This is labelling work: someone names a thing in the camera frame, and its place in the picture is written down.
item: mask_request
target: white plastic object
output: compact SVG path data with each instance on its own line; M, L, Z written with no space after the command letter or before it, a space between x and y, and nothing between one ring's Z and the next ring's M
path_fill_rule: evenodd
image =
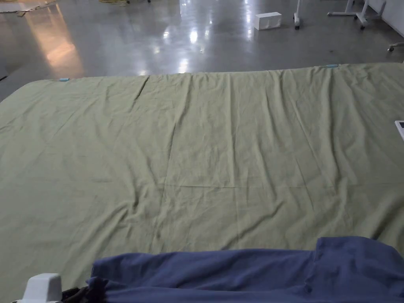
M254 27L257 30L280 27L282 15L278 12L255 15Z
M400 132L401 137L404 140L404 120L398 120L394 122L397 126L398 131Z
M24 297L18 303L59 303L62 299L62 279L59 274L40 274L31 277Z

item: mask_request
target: white wall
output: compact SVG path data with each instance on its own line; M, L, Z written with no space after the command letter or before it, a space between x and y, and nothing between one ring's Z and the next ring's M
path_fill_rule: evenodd
M369 5L379 12L384 0L370 0ZM383 20L404 37L404 0L387 0Z

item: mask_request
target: blue shirt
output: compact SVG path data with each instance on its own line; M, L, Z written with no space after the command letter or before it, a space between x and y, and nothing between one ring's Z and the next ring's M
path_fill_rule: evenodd
M110 303L404 302L404 260L375 240L320 238L315 251L125 254L96 261L88 284Z

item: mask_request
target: white device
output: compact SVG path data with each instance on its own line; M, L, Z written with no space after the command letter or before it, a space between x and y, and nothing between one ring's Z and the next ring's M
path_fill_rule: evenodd
M62 280L59 274L40 274L28 280L22 300L17 303L61 303Z
M399 120L394 122L397 126L397 129L404 140L404 120Z

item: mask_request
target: wrinkled fabric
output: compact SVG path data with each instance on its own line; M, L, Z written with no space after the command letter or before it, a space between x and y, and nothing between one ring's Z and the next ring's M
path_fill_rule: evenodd
M83 78L0 103L0 301L123 253L404 253L404 65Z
M404 301L404 259L362 237L321 238L315 251L126 254L94 263L96 302Z

